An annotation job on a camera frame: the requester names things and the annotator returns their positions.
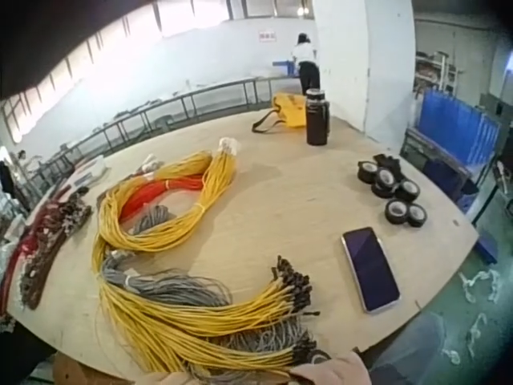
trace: black pants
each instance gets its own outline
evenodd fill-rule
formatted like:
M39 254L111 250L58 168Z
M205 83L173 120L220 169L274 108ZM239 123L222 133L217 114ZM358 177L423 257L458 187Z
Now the black pants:
M321 88L319 67L315 63L299 63L299 79L301 81L301 90L303 91L303 95L306 95L306 92L310 88Z

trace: phone screen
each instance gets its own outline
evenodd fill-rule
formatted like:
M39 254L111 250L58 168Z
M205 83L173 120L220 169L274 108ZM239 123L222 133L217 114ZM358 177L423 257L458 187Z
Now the phone screen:
M343 239L366 310L397 301L399 288L374 231L370 227L350 231Z

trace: round table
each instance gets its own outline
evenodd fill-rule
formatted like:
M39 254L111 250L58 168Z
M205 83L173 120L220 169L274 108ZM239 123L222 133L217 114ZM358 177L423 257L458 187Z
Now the round table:
M405 161L403 172L420 186L418 202L429 220L421 229L388 223L386 202L356 177L357 162L371 160L383 148L341 121L333 120L327 146L310 147L302 130L251 133L251 124L261 116L251 112L213 120L118 152L106 159L110 171L85 200L94 205L102 191L136 170L150 153L173 162L195 151L217 150L221 137L238 139L241 149L230 189L189 241L144 258L136 271L178 267L217 278L240 301L258 294L272 279L270 268L280 254L311 277L311 309L321 316L305 322L318 346L332 356L355 347L364 351L404 325L441 290L478 234L443 192ZM94 215L61 248L38 309L20 306L14 279L8 311L65 355L109 375L134 379L141 370L115 325L103 316L91 271L96 222ZM375 315L362 309L341 245L344 232L366 226L382 240L402 294L396 305Z

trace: red wire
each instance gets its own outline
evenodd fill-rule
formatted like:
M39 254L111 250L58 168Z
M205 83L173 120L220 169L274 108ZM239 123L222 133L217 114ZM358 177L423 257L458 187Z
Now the red wire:
M123 206L121 215L119 216L119 222L125 222L132 218L144 205L152 202L168 190L201 190L203 188L202 178L203 176L201 175L195 175L179 179L154 180L142 185Z

